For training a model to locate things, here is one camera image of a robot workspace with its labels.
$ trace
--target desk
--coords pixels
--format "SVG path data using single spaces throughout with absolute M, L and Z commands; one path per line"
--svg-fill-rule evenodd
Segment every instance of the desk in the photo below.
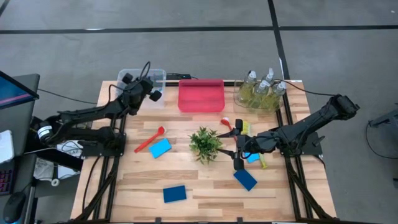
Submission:
M 107 102 L 110 84 L 116 82 L 103 82 L 99 105 Z M 303 88 L 302 83 L 295 84 Z M 253 134 L 277 126 L 275 113 L 234 113 L 233 87 L 225 87 L 224 92 L 226 104 L 221 113 L 182 114 L 177 106 L 178 87 L 167 87 L 164 109 L 141 109 L 137 116 L 127 117 L 127 145 L 120 159 L 111 222 L 154 222 L 155 217 L 161 217 L 165 222 L 235 222 L 237 217 L 243 217 L 247 222 L 295 220 L 285 162 L 278 151 L 265 154 L 268 165 L 266 170 L 261 169 L 259 162 L 245 162 L 245 168 L 258 181 L 250 192 L 244 190 L 233 177 L 233 162 L 227 155 L 219 153 L 216 161 L 209 165 L 195 162 L 196 157 L 188 147 L 188 135 L 200 126 L 226 133 L 229 131 L 228 128 L 220 124 L 220 120 L 225 116 L 233 122 L 236 118 L 249 121 Z M 288 85 L 287 94 L 294 122 L 310 114 L 304 92 Z M 109 120 L 102 119 L 96 121 L 93 128 L 108 125 Z M 167 129 L 164 137 L 170 141 L 172 149 L 158 159 L 152 158 L 148 148 L 134 153 L 134 149 L 151 137 L 159 126 Z M 222 142 L 224 149 L 234 150 L 236 147 L 233 138 L 222 139 Z M 94 160 L 95 158 L 89 158 L 83 163 L 71 218 L 81 213 L 83 193 Z M 302 160 L 309 191 L 327 213 L 335 216 L 323 165 L 312 156 L 302 156 Z M 93 171 L 86 206 L 97 191 L 101 161 L 102 159 Z M 178 184 L 185 184 L 187 200 L 164 203 L 162 189 Z M 107 198 L 108 194 L 105 193 L 103 202 L 106 202 Z M 300 205 L 304 216 L 302 201 Z M 104 211 L 105 206 L 102 203 L 100 218 L 104 217 Z

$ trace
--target blue block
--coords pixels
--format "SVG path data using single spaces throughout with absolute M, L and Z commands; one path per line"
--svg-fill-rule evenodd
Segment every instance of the blue block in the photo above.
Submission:
M 172 145 L 170 145 L 169 141 L 167 139 L 163 139 L 158 143 L 152 145 L 149 148 L 149 151 L 152 154 L 152 156 L 156 159 L 159 156 L 161 156 L 163 153 L 169 151 L 171 148 Z
M 238 170 L 234 176 L 248 191 L 250 191 L 257 184 L 255 178 L 252 177 L 246 170 Z
M 250 153 L 249 152 L 245 152 L 244 156 L 247 157 Z M 248 161 L 248 163 L 252 163 L 254 161 L 257 161 L 260 159 L 260 156 L 258 153 L 255 154 L 251 154 L 251 156 L 249 156 L 249 158 L 247 158 L 246 160 Z
M 187 193 L 185 192 L 185 186 L 169 187 L 163 189 L 164 203 L 175 202 L 178 200 L 187 199 Z

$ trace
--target keyboard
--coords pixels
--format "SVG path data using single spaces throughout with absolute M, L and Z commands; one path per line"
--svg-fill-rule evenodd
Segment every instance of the keyboard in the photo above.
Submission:
M 14 160 L 0 164 L 0 195 L 12 194 L 14 187 Z

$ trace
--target computer screen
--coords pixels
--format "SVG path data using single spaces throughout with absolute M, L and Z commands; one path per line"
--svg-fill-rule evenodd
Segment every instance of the computer screen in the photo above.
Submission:
M 37 100 L 38 94 L 0 71 L 0 109 Z

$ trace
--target orange spoon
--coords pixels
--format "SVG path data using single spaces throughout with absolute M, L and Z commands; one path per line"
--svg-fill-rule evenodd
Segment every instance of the orange spoon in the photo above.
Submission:
M 137 149 L 134 150 L 134 152 L 141 151 L 143 148 L 147 147 L 147 145 L 149 145 L 149 143 L 152 142 L 157 136 L 163 135 L 164 133 L 166 133 L 166 129 L 161 126 L 160 128 L 158 128 L 157 133 L 154 136 L 138 146 Z

